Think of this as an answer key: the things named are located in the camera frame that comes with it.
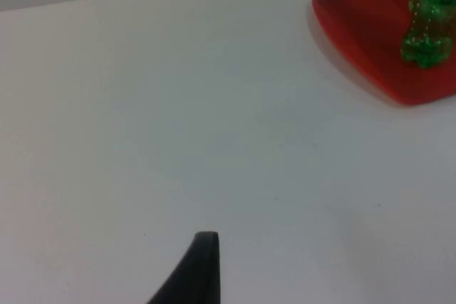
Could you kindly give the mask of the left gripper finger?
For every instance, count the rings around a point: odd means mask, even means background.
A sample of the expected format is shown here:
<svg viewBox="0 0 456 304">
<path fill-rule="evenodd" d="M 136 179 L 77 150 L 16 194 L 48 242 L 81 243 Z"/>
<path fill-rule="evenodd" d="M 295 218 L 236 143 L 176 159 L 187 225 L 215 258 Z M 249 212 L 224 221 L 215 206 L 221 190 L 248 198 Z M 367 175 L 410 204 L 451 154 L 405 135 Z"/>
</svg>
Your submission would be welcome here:
<svg viewBox="0 0 456 304">
<path fill-rule="evenodd" d="M 195 234 L 186 253 L 149 304 L 220 304 L 219 235 Z"/>
</svg>

